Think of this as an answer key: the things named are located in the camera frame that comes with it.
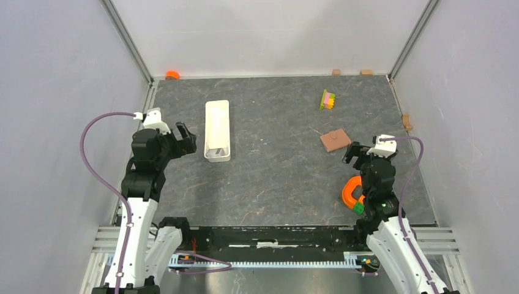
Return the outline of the brown leather card holder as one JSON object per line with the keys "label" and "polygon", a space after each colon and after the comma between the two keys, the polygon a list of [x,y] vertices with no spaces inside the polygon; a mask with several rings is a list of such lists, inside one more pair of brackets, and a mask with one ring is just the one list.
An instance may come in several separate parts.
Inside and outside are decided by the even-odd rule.
{"label": "brown leather card holder", "polygon": [[349,146],[352,140],[343,129],[333,130],[320,136],[320,140],[327,152],[332,152]]}

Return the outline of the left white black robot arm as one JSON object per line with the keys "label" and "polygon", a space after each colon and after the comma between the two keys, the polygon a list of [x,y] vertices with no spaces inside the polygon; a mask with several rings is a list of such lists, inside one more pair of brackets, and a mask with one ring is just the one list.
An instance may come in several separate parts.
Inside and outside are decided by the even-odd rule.
{"label": "left white black robot arm", "polygon": [[196,135],[182,122],[172,131],[142,129],[132,136],[132,153],[121,184],[123,218],[114,260],[105,282],[93,293],[160,293],[160,281],[176,249],[192,243],[186,218],[166,217],[148,245],[152,219],[165,183],[168,163],[196,152]]}

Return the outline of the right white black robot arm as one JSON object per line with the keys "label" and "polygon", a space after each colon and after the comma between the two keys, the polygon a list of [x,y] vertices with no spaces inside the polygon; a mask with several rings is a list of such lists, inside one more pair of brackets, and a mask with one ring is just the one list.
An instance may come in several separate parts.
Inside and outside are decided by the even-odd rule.
{"label": "right white black robot arm", "polygon": [[343,157],[360,175],[365,216],[354,226],[353,240],[381,261],[398,293],[452,293],[428,262],[393,191],[397,138],[380,135],[374,146],[352,142]]}

